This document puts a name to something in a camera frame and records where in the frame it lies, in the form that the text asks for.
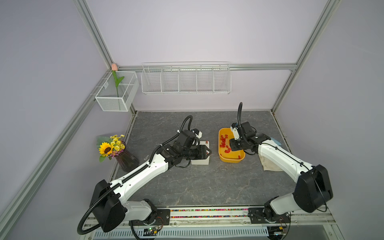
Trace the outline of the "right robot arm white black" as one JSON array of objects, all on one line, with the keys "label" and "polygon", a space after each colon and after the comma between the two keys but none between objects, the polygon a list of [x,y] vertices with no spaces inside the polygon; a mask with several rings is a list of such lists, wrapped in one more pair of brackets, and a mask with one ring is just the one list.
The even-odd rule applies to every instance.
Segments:
[{"label": "right robot arm white black", "polygon": [[314,166],[295,157],[269,136],[258,133],[249,122],[242,122],[242,108],[243,105],[239,104],[237,122],[231,125],[234,135],[230,139],[232,151],[257,154],[260,159],[265,158],[277,165],[296,183],[292,193],[270,199],[257,216],[268,223],[275,223],[285,214],[298,210],[313,213],[326,206],[334,197],[328,170],[322,165]]}]

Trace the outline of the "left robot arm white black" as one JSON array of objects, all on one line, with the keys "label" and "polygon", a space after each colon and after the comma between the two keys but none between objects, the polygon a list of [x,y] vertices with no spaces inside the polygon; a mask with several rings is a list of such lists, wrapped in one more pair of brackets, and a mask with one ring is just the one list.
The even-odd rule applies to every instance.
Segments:
[{"label": "left robot arm white black", "polygon": [[158,208],[148,199],[130,201],[130,197],[155,177],[173,167],[179,168],[183,160],[191,163],[206,160],[211,155],[209,147],[200,143],[202,132],[191,129],[192,120],[193,116],[187,116],[177,134],[158,145],[142,165],[109,183],[105,180],[97,183],[77,233],[86,235],[98,228],[107,233],[127,221],[140,221],[145,225],[156,223]]}]

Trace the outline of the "white box with screws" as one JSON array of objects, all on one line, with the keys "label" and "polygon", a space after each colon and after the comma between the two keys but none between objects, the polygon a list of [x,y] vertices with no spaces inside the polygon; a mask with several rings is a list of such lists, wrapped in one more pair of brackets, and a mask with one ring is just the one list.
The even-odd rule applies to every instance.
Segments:
[{"label": "white box with screws", "polygon": [[[209,141],[202,141],[200,142],[201,146],[206,146],[207,148],[210,148],[210,142]],[[209,164],[210,157],[207,157],[206,159],[200,159],[200,160],[191,160],[192,165],[204,165],[207,166]]]}]

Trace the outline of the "red sleeves pile in tray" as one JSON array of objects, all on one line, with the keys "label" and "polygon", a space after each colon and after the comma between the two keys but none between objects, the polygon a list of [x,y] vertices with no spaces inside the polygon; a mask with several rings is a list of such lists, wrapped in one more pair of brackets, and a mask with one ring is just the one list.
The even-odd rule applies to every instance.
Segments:
[{"label": "red sleeves pile in tray", "polygon": [[221,135],[219,143],[219,155],[226,159],[241,159],[242,155],[240,152],[233,152],[230,147],[229,136]]}]

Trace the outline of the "yellow plastic tray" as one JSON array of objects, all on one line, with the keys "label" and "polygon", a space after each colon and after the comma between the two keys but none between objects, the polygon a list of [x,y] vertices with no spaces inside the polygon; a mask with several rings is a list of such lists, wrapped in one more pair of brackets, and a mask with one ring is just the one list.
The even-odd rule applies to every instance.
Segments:
[{"label": "yellow plastic tray", "polygon": [[233,151],[230,147],[230,140],[234,138],[230,128],[222,128],[219,130],[219,157],[225,163],[239,163],[246,153],[241,151]]}]

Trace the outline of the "beige cloth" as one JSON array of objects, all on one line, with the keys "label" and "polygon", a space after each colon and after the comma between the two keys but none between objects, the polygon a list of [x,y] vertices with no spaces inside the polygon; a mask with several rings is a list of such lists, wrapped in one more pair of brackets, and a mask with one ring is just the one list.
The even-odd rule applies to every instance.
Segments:
[{"label": "beige cloth", "polygon": [[258,155],[264,171],[271,171],[271,172],[283,171],[277,164],[275,164],[272,161],[274,155],[270,155],[269,153],[265,153],[261,151],[259,151]]}]

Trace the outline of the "light blue spatula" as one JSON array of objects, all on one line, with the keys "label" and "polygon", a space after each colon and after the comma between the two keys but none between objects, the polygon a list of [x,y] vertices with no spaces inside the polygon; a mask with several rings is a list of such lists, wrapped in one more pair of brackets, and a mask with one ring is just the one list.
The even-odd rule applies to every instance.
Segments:
[{"label": "light blue spatula", "polygon": [[278,146],[282,146],[282,143],[279,142],[278,140],[274,139],[274,138],[271,138],[272,141],[274,141],[275,144],[277,144]]}]

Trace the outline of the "sunflower bouquet in vase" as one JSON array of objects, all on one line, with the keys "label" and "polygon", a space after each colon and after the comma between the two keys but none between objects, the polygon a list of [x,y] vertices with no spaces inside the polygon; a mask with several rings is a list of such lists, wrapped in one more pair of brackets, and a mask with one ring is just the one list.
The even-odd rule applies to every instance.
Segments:
[{"label": "sunflower bouquet in vase", "polygon": [[120,168],[129,173],[139,166],[139,160],[127,150],[124,137],[124,135],[99,136],[97,148],[100,163],[105,160],[116,160]]}]

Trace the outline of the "small white mesh basket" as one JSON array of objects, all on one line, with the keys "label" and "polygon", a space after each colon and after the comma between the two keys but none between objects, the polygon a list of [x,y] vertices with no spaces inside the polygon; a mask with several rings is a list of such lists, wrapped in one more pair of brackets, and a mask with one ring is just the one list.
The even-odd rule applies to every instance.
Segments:
[{"label": "small white mesh basket", "polygon": [[140,84],[136,72],[117,71],[117,75],[125,77],[119,85],[119,98],[112,72],[108,74],[96,93],[95,99],[104,112],[129,112],[139,89]]}]

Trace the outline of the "artificial pink tulip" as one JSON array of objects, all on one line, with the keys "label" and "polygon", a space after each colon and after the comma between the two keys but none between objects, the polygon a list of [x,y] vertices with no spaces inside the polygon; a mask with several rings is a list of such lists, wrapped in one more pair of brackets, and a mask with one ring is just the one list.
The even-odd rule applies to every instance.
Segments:
[{"label": "artificial pink tulip", "polygon": [[113,74],[113,77],[114,77],[114,80],[115,80],[115,87],[116,87],[117,97],[119,98],[120,97],[120,95],[119,95],[119,85],[120,85],[120,83],[123,81],[123,79],[125,77],[124,76],[118,77],[118,75],[117,75],[117,71],[118,71],[117,64],[112,63],[111,70],[112,70],[112,74]]}]

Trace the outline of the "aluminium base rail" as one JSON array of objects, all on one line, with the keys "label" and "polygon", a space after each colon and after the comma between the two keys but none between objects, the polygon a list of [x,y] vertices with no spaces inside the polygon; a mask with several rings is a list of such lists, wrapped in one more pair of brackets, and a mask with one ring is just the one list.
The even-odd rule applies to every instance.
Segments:
[{"label": "aluminium base rail", "polygon": [[276,217],[274,221],[265,219],[262,206],[216,206],[216,207],[168,207],[160,208],[141,221],[134,219],[134,226],[158,225],[170,227],[187,226],[277,226],[289,223],[298,225],[326,225],[336,221],[329,210],[321,207],[313,213],[302,210],[292,211]]}]

